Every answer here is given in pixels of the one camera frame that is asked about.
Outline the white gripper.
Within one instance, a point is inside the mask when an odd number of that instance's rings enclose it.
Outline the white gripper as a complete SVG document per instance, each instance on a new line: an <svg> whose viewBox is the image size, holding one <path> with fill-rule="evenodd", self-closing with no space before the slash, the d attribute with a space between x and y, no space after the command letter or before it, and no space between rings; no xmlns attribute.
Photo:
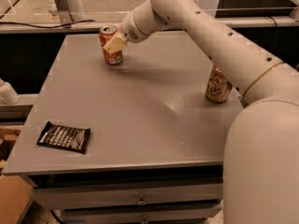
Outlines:
<svg viewBox="0 0 299 224"><path fill-rule="evenodd" d="M139 31L134 13L127 14L121 22L119 32L116 32L104 45L104 50L109 54L121 51L127 47L127 42L140 43L147 38Z"/></svg>

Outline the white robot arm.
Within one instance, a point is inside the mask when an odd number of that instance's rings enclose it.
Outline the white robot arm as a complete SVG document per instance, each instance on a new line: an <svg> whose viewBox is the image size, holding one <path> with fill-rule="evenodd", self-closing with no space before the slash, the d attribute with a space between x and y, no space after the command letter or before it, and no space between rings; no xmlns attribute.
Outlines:
<svg viewBox="0 0 299 224"><path fill-rule="evenodd" d="M148 0L105 49L122 50L170 26L183 29L248 104L226 137L224 224L299 224L298 72L195 0Z"/></svg>

